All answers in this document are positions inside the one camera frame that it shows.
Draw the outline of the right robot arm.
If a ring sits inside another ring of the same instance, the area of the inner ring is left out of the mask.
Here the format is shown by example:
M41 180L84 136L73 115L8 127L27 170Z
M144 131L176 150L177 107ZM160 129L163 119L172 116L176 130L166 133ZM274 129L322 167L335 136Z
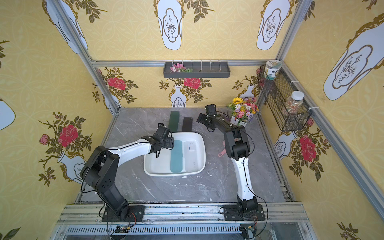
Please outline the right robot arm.
M237 208L239 215L254 213L258 210L257 196L254 194L249 171L249 156L251 146L243 126L237 126L225 119L217 112L214 104L205 106L206 113L198 116L197 122L203 124L208 130L220 130L224 134L225 150L231 158L238 186Z

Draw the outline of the clear rounded pencil case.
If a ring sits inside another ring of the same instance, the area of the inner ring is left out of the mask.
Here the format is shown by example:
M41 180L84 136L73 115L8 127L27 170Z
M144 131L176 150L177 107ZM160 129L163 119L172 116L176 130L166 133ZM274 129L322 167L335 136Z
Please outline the clear rounded pencil case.
M199 170L197 144L194 141L184 142L184 159L186 172Z

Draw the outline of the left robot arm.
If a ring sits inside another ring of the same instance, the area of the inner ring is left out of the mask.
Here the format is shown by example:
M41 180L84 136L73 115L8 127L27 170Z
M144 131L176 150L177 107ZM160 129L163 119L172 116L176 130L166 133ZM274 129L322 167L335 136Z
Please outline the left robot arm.
M95 148L81 170L84 183L91 186L105 204L103 222L141 222L144 217L143 205L130 206L115 184L119 167L141 156L160 156L162 149L172 150L174 138L169 128L158 124L152 136L119 147Z

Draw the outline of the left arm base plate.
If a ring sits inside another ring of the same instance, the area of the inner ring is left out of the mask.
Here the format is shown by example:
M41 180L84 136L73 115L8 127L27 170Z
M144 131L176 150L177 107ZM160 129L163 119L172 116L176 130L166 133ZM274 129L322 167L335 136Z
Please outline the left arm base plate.
M142 205L124 207L118 214L115 214L109 207L106 207L102 217L102 222L142 222L144 213L145 206Z

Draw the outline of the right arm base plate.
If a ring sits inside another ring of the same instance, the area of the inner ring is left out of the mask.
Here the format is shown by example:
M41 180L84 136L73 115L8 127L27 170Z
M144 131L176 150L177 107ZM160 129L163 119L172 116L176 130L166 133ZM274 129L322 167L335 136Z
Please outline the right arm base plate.
M225 221L265 221L266 215L262 205L256 209L242 212L237 205L224 205L223 211Z

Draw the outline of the dark green pencil case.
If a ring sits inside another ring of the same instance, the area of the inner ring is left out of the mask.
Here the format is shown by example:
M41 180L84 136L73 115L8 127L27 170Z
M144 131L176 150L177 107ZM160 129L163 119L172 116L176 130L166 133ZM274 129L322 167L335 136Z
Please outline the dark green pencil case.
M180 119L180 112L172 111L169 118L169 129L171 130L172 133L178 132L179 119Z

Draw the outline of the teal translucent pencil case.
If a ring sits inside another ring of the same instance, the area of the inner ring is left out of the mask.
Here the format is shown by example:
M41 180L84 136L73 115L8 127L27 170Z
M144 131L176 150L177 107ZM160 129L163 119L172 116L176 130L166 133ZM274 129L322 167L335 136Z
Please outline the teal translucent pencil case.
M181 173L183 170L183 142L174 141L174 147L171 150L170 170L172 173Z

